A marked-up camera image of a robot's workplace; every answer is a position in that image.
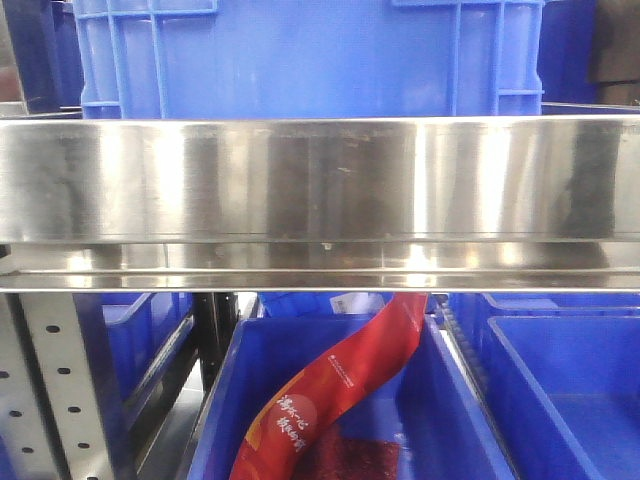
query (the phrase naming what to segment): red plastic package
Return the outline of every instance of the red plastic package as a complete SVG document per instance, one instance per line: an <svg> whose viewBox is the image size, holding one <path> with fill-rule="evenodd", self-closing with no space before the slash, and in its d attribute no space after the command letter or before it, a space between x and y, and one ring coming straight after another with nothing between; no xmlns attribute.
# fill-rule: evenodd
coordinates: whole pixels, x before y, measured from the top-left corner
<svg viewBox="0 0 640 480"><path fill-rule="evenodd" d="M359 331L294 376L255 418L230 480L288 480L344 412L395 376L418 348L427 295L397 293Z"/></svg>
<svg viewBox="0 0 640 480"><path fill-rule="evenodd" d="M396 480L400 445L343 437L333 424L296 464L292 480Z"/></svg>

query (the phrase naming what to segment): blue plastic crate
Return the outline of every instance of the blue plastic crate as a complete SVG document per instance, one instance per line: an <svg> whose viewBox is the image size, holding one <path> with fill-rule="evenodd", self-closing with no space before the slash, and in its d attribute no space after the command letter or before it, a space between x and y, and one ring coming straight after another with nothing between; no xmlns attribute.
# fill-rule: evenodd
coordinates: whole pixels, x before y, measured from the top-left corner
<svg viewBox="0 0 640 480"><path fill-rule="evenodd" d="M343 315L241 322L188 479L226 480L242 438L262 406L299 370L368 318ZM427 321L422 344L407 367L339 423L347 437L400 443L399 480L513 479L477 400L432 320Z"/></svg>
<svg viewBox="0 0 640 480"><path fill-rule="evenodd" d="M454 293L449 307L481 364L491 348L495 316L640 315L637 293Z"/></svg>
<svg viewBox="0 0 640 480"><path fill-rule="evenodd" d="M122 398L191 308L188 293L105 293L102 310Z"/></svg>
<svg viewBox="0 0 640 480"><path fill-rule="evenodd" d="M543 100L596 103L597 87L589 82L596 3L553 0L544 7L538 60Z"/></svg>
<svg viewBox="0 0 640 480"><path fill-rule="evenodd" d="M56 88L61 106L80 106L80 94L84 85L80 46L73 15L73 3L51 2L57 65Z"/></svg>
<svg viewBox="0 0 640 480"><path fill-rule="evenodd" d="M366 292L260 292L258 298L269 317L304 317L342 313L376 313L393 293Z"/></svg>
<svg viewBox="0 0 640 480"><path fill-rule="evenodd" d="M84 114L538 114L544 3L75 0Z"/></svg>
<svg viewBox="0 0 640 480"><path fill-rule="evenodd" d="M523 478L637 479L640 318L496 317L490 325L489 405Z"/></svg>
<svg viewBox="0 0 640 480"><path fill-rule="evenodd" d="M9 455L0 436L0 480L17 480Z"/></svg>

